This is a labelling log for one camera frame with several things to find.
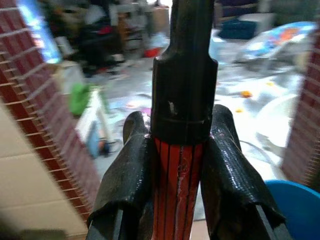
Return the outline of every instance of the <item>blue container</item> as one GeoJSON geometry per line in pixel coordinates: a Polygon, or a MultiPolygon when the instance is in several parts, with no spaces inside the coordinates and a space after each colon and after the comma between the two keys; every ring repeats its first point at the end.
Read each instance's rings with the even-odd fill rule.
{"type": "Polygon", "coordinates": [[[295,240],[320,240],[320,193],[284,180],[265,182],[295,240]]]}

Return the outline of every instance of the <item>brick wall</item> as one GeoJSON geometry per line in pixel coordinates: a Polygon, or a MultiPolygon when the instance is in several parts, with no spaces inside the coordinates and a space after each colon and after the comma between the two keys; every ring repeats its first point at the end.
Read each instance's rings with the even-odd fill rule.
{"type": "Polygon", "coordinates": [[[100,180],[51,74],[15,1],[0,0],[1,100],[86,221],[100,180]]]}
{"type": "Polygon", "coordinates": [[[320,192],[320,29],[308,63],[282,170],[320,192]]]}

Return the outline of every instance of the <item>floor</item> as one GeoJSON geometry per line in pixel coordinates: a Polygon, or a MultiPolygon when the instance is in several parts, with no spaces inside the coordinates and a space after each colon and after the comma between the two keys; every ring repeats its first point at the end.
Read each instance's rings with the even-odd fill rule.
{"type": "MultiPolygon", "coordinates": [[[[262,178],[264,180],[285,179],[279,168],[281,156],[269,151],[263,142],[257,139],[255,120],[258,112],[273,99],[297,94],[303,75],[297,73],[292,67],[283,73],[266,76],[248,70],[246,65],[232,63],[242,45],[243,42],[228,42],[227,47],[222,51],[225,65],[218,71],[215,104],[225,105],[232,111],[243,153],[262,178]],[[272,91],[266,87],[266,83],[270,82],[274,86],[272,91]],[[255,96],[251,99],[241,97],[241,91],[245,90],[253,92],[255,96]]],[[[129,60],[121,66],[89,79],[91,83],[99,84],[104,90],[109,107],[108,120],[113,129],[112,138],[116,141],[111,144],[111,150],[115,152],[108,157],[100,156],[94,160],[101,178],[121,148],[122,128],[128,114],[133,111],[150,113],[152,66],[152,58],[129,60]]],[[[205,219],[200,191],[197,195],[194,219],[205,219]]],[[[203,225],[197,222],[195,228],[199,229],[195,232],[201,235],[203,225]]]]}

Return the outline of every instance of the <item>cluttered floor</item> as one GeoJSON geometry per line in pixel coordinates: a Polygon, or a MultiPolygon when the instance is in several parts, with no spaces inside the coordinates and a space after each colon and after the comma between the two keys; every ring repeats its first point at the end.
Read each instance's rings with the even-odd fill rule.
{"type": "MultiPolygon", "coordinates": [[[[215,104],[225,105],[232,111],[242,151],[262,178],[284,179],[280,164],[290,129],[283,126],[288,125],[294,114],[294,99],[304,76],[294,66],[287,66],[281,73],[264,75],[249,70],[244,64],[234,63],[243,44],[243,41],[229,41],[221,52],[223,66],[218,71],[215,104]],[[282,110],[273,112],[279,108],[275,103],[279,100],[284,103],[279,105],[282,110]]],[[[136,58],[87,79],[103,89],[108,104],[108,124],[112,126],[114,139],[110,144],[111,153],[94,160],[101,178],[122,147],[126,117],[133,111],[151,112],[152,68],[152,58],[136,58]]],[[[198,192],[194,219],[204,218],[198,192]]]]}

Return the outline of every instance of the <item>blue plastic bin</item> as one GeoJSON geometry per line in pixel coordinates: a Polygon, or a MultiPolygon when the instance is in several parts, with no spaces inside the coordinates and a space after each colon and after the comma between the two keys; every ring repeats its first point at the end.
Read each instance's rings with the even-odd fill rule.
{"type": "Polygon", "coordinates": [[[290,181],[265,183],[286,217],[291,236],[295,240],[320,240],[320,193],[290,181]]]}

